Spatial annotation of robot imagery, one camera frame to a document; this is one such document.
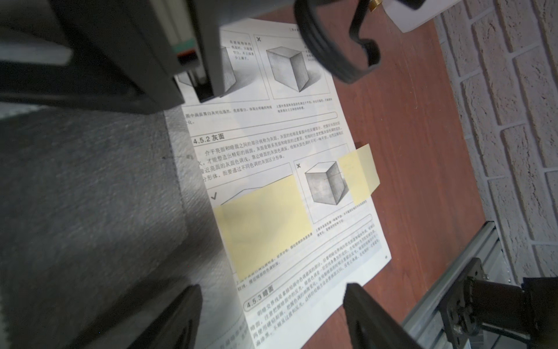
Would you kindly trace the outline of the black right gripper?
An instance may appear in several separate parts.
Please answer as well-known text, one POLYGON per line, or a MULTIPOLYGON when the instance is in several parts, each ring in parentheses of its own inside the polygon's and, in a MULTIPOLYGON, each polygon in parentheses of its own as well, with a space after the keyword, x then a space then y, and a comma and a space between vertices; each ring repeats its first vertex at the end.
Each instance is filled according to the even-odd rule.
POLYGON ((285 1, 3 1, 1 113, 154 113, 227 93, 220 29, 285 1))

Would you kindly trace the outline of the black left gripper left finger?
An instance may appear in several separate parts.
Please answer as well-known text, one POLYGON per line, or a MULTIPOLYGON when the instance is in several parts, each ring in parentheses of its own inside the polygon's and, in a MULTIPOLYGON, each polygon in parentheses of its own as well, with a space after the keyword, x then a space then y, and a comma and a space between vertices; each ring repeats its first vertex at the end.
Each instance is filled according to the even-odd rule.
POLYGON ((202 305, 201 287, 199 285, 187 287, 129 346, 129 349, 194 348, 202 305))

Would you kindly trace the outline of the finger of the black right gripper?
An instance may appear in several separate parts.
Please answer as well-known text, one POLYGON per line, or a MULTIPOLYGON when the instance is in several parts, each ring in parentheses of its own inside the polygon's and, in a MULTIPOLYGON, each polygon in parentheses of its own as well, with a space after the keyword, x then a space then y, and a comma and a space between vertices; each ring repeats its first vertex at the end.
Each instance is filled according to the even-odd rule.
POLYGON ((316 60, 345 84, 352 84, 378 68, 382 59, 379 45, 373 39, 360 37, 361 26, 369 13, 369 2, 359 1, 349 28, 349 38, 366 55, 368 66, 363 69, 354 65, 327 34, 318 18, 319 6, 319 1, 303 0, 294 3, 294 17, 300 35, 316 60))

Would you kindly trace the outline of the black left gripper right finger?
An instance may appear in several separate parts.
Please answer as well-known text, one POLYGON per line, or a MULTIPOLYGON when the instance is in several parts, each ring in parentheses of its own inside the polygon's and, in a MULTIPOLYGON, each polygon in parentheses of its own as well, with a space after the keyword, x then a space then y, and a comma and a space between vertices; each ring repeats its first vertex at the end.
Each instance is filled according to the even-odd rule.
POLYGON ((353 348, 421 348, 359 284, 347 284, 343 308, 353 348))

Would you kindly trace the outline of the drawing instruction book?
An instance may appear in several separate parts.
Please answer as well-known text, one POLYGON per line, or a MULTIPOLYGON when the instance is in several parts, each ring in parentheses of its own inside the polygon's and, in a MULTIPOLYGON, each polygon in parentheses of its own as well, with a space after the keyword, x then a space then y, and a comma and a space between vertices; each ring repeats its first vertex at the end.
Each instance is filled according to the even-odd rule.
POLYGON ((391 260, 372 199, 355 205, 338 160, 355 151, 332 75, 293 24, 243 20, 221 32, 227 93, 206 103, 186 75, 167 113, 201 275, 197 348, 300 348, 348 283, 391 260), (295 177, 312 233, 238 279, 214 208, 295 177))

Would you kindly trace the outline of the yellow sticky note lower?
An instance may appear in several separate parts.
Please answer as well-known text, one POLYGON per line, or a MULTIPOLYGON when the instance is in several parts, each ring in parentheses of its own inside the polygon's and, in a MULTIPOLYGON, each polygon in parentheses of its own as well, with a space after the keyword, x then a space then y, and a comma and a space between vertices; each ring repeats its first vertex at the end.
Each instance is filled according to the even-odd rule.
POLYGON ((352 151, 338 160, 355 205, 370 199, 379 187, 380 179, 369 144, 352 151))

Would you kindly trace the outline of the yellow sticky note on page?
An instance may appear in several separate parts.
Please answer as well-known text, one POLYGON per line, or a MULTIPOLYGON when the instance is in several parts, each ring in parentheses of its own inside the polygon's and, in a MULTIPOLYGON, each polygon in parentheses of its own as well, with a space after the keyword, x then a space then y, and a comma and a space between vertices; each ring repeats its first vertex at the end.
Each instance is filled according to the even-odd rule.
POLYGON ((214 216, 240 280, 312 233, 292 175, 214 208, 214 216))

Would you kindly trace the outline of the white trash bin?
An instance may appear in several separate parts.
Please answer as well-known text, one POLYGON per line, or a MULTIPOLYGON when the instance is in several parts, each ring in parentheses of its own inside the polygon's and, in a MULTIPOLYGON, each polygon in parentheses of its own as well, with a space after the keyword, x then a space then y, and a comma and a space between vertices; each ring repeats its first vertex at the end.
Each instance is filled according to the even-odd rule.
POLYGON ((384 11, 402 33, 408 33, 458 4, 461 0, 427 0, 418 9, 401 4, 399 1, 382 2, 384 11))

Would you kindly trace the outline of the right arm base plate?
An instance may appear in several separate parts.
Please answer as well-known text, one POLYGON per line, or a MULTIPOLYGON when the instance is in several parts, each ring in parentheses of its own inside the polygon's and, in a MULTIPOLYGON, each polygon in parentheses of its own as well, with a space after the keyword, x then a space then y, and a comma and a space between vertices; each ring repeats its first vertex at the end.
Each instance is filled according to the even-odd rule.
POLYGON ((473 257, 441 299, 438 310, 443 320, 444 333, 453 348, 465 348, 470 337, 476 336, 481 324, 474 317, 472 286, 484 281, 481 259, 473 257))

